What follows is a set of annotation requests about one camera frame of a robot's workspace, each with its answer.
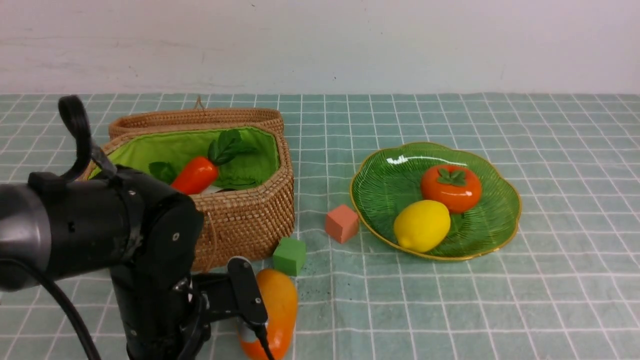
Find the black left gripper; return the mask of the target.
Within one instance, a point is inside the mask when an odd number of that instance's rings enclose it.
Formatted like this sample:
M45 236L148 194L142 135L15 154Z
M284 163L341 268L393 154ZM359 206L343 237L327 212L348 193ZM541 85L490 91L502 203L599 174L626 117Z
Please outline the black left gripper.
M211 324L236 316L233 284L230 273L201 273L185 276L174 285L173 291L186 293L189 301L187 315L179 325L182 350L178 360L194 360L211 337Z

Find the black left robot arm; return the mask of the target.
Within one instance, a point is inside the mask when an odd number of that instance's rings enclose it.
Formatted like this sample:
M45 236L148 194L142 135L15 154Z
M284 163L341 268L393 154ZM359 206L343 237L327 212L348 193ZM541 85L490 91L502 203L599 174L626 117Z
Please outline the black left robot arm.
M1 290L44 287L65 312L89 360L89 330L57 285L109 269L131 360L194 360L230 302L227 275L192 275L204 215L194 201L132 168L67 181L34 172L1 185Z

